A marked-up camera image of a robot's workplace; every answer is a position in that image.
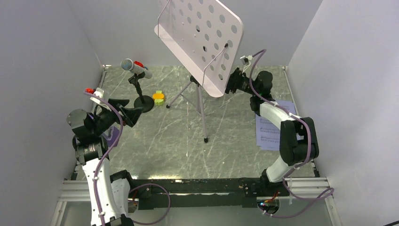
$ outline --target yellow and green toy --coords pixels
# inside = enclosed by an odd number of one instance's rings
[[[157,90],[152,95],[152,98],[154,99],[154,103],[156,106],[161,106],[165,103],[165,95],[162,93],[161,90]]]

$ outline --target white music stand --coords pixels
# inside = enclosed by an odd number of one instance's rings
[[[223,96],[243,35],[242,22],[218,0],[159,0],[159,6],[155,33],[192,75],[167,108],[179,96],[187,99],[182,93],[194,82],[193,105],[202,116],[207,142],[202,88],[212,97]]]

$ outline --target marble tabletop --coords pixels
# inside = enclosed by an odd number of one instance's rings
[[[153,77],[141,79],[144,95],[162,90],[167,100],[175,96],[189,79],[183,66],[149,67]],[[266,70],[273,74],[271,94],[275,99],[292,101],[281,66],[258,67],[254,75]],[[138,97],[129,84],[131,73],[111,67],[103,89],[111,98],[130,99],[133,107]],[[201,116],[195,107],[179,97],[167,109],[155,106],[143,113],[133,127],[124,127],[118,146],[111,151],[111,173],[128,170],[133,177],[147,178],[241,178],[259,177],[271,166],[279,152],[264,151],[256,145],[255,113],[249,107],[249,94],[237,91],[223,97],[210,97],[205,91],[208,143],[203,141]],[[184,95],[195,102],[195,85]],[[314,177],[307,164],[294,177]]]

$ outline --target red object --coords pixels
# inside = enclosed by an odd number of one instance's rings
[[[86,90],[85,90],[87,93],[91,93],[91,94],[93,94],[94,92],[95,92],[95,90],[94,89],[91,89],[91,88],[86,88]]]
[[[144,67],[144,65],[143,65],[142,63],[138,62],[138,61],[135,61],[134,63],[135,63],[136,65],[140,66],[140,67]]]

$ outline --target purple object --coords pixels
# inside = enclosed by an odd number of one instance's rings
[[[114,147],[118,146],[119,140],[116,140],[118,134],[119,134],[119,129],[116,128],[115,126],[111,126],[106,132],[103,133],[103,137],[107,140],[108,146],[111,146],[114,142],[115,142]]]

